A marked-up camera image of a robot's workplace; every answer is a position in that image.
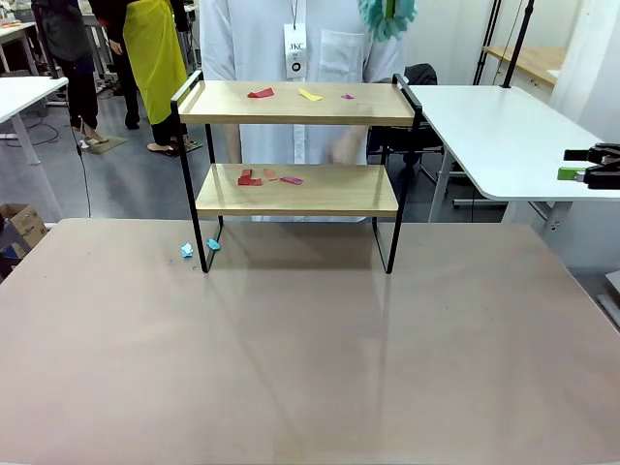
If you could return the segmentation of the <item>person's left hand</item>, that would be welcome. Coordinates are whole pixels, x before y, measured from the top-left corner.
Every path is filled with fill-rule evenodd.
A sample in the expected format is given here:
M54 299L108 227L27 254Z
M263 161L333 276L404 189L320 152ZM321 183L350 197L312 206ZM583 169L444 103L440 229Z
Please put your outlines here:
M328 160L334 165L356 165L365 145L368 128L351 126L329 149Z

